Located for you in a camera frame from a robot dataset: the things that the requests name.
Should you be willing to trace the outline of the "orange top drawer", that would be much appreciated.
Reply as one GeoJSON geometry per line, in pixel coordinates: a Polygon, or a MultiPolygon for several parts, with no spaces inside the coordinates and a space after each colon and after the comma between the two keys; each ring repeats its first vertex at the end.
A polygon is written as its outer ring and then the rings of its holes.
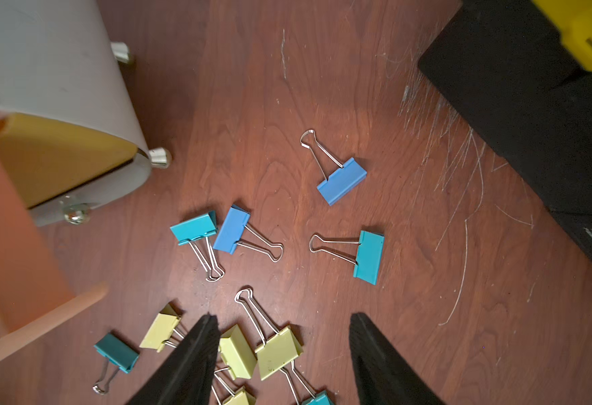
{"type": "Polygon", "coordinates": [[[107,292],[73,293],[0,162],[0,362],[107,292]]]}

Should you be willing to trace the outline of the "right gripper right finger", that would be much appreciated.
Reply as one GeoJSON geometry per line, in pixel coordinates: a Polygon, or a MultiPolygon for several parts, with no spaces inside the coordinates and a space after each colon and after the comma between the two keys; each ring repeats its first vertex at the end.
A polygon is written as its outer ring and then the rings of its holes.
{"type": "Polygon", "coordinates": [[[351,362],[361,404],[441,404],[367,314],[351,315],[351,362]]]}

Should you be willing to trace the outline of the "white round drawer cabinet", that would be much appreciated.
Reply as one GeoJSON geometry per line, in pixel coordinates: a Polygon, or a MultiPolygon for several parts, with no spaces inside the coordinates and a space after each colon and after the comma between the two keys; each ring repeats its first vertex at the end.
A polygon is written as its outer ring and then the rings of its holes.
{"type": "Polygon", "coordinates": [[[169,150],[147,146],[126,90],[119,66],[132,61],[128,45],[110,40],[94,1],[0,1],[0,120],[40,116],[138,147],[129,162],[32,209],[20,198],[38,226],[85,223],[170,165],[169,150]]]}

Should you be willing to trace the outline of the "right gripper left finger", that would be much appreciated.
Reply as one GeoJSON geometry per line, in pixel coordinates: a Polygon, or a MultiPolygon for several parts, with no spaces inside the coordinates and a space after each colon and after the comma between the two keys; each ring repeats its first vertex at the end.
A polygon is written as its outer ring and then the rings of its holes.
{"type": "Polygon", "coordinates": [[[207,404],[221,332],[215,315],[202,316],[130,404],[207,404]]]}

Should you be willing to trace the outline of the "blue binder clip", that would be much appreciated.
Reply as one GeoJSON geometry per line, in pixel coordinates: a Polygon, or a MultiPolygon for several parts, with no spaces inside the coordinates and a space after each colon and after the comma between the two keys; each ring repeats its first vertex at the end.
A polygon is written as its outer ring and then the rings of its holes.
{"type": "Polygon", "coordinates": [[[250,213],[233,204],[223,221],[220,231],[218,231],[216,241],[213,244],[213,249],[233,255],[238,247],[245,247],[252,251],[265,254],[273,263],[278,263],[284,255],[284,245],[282,243],[268,240],[260,233],[260,231],[255,229],[249,221],[250,213]],[[245,231],[248,231],[255,236],[259,241],[266,245],[266,248],[243,240],[242,236],[245,231]]]}
{"type": "Polygon", "coordinates": [[[346,194],[351,192],[367,178],[368,172],[359,165],[353,157],[345,163],[341,163],[333,153],[317,140],[316,131],[314,131],[314,129],[309,129],[303,132],[299,142],[302,147],[307,148],[311,152],[314,161],[324,177],[324,180],[317,186],[317,190],[329,206],[336,204],[342,197],[346,196],[346,194]],[[319,162],[317,155],[314,152],[313,145],[322,151],[337,166],[337,169],[330,175],[326,174],[323,166],[319,162]]]}

